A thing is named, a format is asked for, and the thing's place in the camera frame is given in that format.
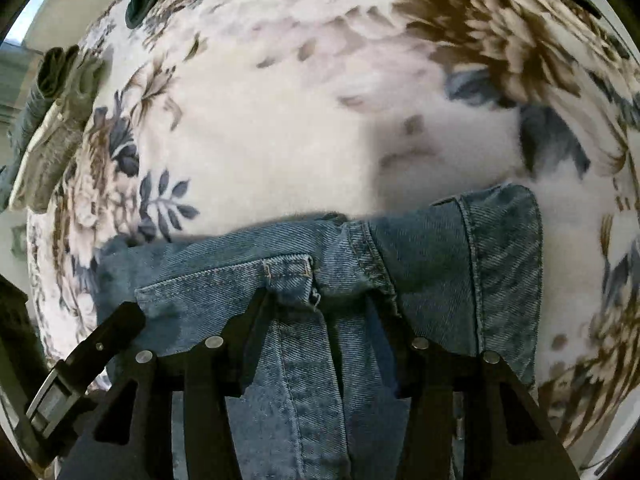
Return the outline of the folded olive grey clothes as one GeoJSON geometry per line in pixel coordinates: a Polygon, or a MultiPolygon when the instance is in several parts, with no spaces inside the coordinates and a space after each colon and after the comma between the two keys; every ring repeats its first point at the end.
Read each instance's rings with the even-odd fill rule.
{"type": "Polygon", "coordinates": [[[1,168],[1,209],[48,210],[81,144],[98,93],[103,58],[95,50],[46,52],[25,106],[9,128],[12,157],[1,168]]]}

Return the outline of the white floral bed blanket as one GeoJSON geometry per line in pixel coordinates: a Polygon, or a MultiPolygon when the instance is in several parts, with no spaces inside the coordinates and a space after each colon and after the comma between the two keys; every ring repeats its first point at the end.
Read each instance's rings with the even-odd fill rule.
{"type": "Polygon", "coordinates": [[[639,413],[639,50],[605,0],[128,0],[84,138],[28,218],[44,355],[96,324],[99,249],[515,181],[547,221],[538,372],[578,469],[639,413]]]}

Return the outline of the black leather belt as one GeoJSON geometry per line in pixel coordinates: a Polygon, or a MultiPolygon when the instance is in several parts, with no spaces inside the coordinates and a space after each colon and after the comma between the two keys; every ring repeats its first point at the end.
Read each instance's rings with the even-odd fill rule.
{"type": "Polygon", "coordinates": [[[86,392],[111,359],[125,352],[145,326],[134,302],[124,302],[50,370],[18,424],[27,456],[44,468],[75,441],[74,420],[86,392]]]}

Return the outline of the blue denim jeans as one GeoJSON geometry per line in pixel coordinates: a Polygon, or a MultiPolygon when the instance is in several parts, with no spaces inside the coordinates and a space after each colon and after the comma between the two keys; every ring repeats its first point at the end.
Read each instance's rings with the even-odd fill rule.
{"type": "Polygon", "coordinates": [[[228,403],[243,477],[389,479],[409,405],[390,388],[390,347],[367,295],[448,351],[500,354],[531,385],[538,204],[510,184],[369,220],[295,219],[137,247],[116,238],[92,298],[100,318],[136,302],[147,319],[138,345],[166,356],[219,334],[260,288],[280,307],[254,382],[228,403]]]}

